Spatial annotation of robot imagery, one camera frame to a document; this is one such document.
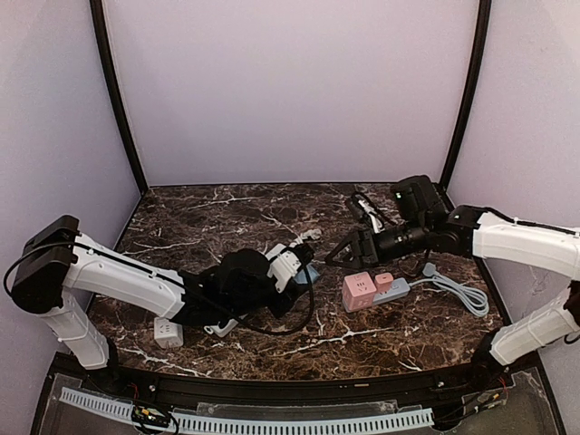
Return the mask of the small pink plug adapter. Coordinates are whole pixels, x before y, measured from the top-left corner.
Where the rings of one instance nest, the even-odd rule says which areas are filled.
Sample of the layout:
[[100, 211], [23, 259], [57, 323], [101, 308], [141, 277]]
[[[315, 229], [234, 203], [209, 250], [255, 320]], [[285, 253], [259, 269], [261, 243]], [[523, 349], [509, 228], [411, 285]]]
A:
[[394, 277], [391, 273], [382, 273], [374, 277], [374, 284], [378, 294], [386, 294], [391, 288]]

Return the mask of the small blue plug adapter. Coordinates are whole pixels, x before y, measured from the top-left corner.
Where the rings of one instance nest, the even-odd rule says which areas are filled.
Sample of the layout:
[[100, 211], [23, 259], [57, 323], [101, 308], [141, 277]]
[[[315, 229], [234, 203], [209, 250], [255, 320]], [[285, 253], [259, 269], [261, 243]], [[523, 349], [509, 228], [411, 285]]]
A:
[[318, 271], [312, 265], [308, 265], [305, 270], [295, 275], [293, 280], [299, 285], [307, 285], [308, 282], [315, 284], [319, 278], [320, 274]]

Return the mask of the large pink cube socket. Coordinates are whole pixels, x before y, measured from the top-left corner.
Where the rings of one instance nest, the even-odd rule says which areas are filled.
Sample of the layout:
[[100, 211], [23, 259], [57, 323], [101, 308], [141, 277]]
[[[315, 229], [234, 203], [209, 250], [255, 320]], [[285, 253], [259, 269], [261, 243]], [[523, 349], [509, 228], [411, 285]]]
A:
[[376, 286], [368, 272], [348, 275], [343, 279], [343, 306], [348, 313], [372, 306]]

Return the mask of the grey-blue power strip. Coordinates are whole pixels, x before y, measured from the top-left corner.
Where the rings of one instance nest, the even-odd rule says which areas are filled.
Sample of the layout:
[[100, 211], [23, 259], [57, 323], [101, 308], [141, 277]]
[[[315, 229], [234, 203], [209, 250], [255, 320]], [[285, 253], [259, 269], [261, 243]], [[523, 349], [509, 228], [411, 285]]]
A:
[[353, 313], [376, 305], [389, 303], [408, 295], [411, 288], [404, 278], [393, 281], [391, 288], [383, 293], [355, 296], [348, 286], [343, 288], [343, 307], [347, 313]]

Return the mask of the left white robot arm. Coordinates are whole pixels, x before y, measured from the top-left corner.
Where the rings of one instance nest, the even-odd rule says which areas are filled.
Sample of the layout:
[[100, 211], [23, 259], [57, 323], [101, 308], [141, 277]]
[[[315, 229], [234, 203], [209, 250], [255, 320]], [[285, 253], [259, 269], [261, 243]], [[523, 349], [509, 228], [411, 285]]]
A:
[[43, 319], [87, 371], [113, 368], [117, 353], [73, 290], [108, 296], [219, 337], [239, 324], [249, 328], [247, 316], [259, 309], [279, 319], [302, 295], [314, 294], [307, 270], [314, 251], [302, 238], [266, 254], [240, 249], [191, 274], [116, 253], [78, 226], [77, 218], [64, 215], [29, 239], [6, 270], [3, 286], [17, 307]]

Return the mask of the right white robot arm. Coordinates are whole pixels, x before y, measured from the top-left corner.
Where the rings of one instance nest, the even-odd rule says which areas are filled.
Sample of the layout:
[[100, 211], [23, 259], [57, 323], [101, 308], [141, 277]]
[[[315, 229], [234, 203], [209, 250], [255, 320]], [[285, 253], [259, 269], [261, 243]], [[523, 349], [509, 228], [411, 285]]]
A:
[[351, 231], [325, 263], [352, 270], [386, 264], [430, 251], [463, 257], [494, 258], [543, 268], [569, 278], [568, 287], [522, 320], [489, 333], [475, 359], [508, 366], [579, 330], [579, 231], [508, 217], [494, 208], [449, 206], [426, 175], [391, 186], [402, 224], [384, 227], [382, 214], [360, 193], [347, 201], [366, 224]]

